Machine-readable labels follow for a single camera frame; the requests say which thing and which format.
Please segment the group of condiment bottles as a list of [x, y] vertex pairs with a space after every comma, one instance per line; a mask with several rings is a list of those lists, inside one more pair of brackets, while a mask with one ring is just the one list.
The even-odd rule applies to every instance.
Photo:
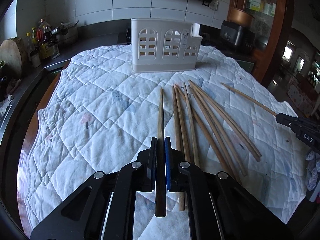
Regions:
[[57, 29], [52, 29], [45, 18], [40, 19], [38, 27], [27, 33], [27, 51], [34, 68], [60, 56]]

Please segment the white plastic utensil holder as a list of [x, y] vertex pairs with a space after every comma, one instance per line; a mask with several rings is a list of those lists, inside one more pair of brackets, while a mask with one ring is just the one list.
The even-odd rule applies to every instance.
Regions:
[[198, 23], [133, 18], [132, 70], [135, 73], [193, 70], [201, 42]]

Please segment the round wooden cutting board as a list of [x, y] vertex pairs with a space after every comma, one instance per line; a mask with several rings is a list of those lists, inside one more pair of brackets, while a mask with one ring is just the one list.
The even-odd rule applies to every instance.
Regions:
[[4, 40], [1, 44], [1, 60], [17, 75], [22, 75], [28, 63], [28, 53], [21, 38], [14, 37]]

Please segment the white quilted cloth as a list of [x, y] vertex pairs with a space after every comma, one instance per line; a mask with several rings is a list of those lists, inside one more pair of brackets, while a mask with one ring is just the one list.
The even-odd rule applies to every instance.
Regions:
[[134, 73], [131, 46], [102, 46], [75, 55], [46, 108], [21, 184], [29, 223], [35, 228], [94, 172], [119, 171], [136, 160], [157, 135], [163, 88], [165, 135], [175, 139], [172, 86], [193, 81], [240, 126], [261, 153], [259, 162], [223, 118], [219, 122], [247, 171], [242, 185], [299, 237], [289, 224], [305, 197], [307, 146], [275, 116], [221, 85], [225, 83], [276, 113], [295, 116], [237, 62], [202, 46], [196, 69]]

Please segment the dark-ended wooden chopstick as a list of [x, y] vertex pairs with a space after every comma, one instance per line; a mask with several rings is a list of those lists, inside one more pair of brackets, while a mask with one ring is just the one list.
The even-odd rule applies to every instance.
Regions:
[[167, 215], [166, 182], [165, 182], [165, 149], [164, 149], [164, 112], [163, 88], [159, 92], [157, 151], [156, 151], [156, 217]]

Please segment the wooden glass cabinet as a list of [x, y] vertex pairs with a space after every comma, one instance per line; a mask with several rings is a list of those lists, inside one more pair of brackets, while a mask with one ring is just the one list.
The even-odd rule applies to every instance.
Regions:
[[253, 77], [264, 87], [272, 81], [289, 38], [294, 0], [230, 0], [229, 8], [253, 16]]

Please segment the copper coloured pot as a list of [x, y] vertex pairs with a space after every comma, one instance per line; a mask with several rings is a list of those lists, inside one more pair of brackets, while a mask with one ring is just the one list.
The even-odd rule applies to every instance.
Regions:
[[228, 15], [228, 21], [236, 23], [242, 27], [250, 28], [254, 17], [238, 8], [232, 8]]

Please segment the steel pressure cooker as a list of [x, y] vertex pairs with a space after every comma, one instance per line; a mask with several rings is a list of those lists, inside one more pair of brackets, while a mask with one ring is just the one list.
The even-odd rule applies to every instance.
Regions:
[[78, 36], [78, 21], [66, 22], [57, 26], [51, 31], [60, 44], [67, 44], [73, 42]]

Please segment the wall power socket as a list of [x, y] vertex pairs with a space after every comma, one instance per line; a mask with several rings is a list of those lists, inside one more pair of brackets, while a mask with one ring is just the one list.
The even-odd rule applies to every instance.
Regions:
[[209, 5], [209, 8], [214, 10], [214, 11], [217, 11], [218, 9], [218, 6], [219, 6], [219, 2], [218, 1], [212, 1]]

